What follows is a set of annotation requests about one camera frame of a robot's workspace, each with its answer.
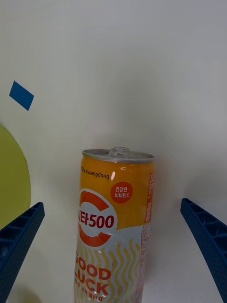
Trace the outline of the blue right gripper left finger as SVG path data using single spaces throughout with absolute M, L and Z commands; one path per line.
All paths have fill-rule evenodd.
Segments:
M 44 219 L 39 202 L 0 231 L 0 302 L 5 303 L 27 252 Z

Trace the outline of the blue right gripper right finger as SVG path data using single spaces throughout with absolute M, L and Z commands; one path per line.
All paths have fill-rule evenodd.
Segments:
M 180 212 L 206 261 L 223 302 L 227 301 L 227 226 L 187 198 Z

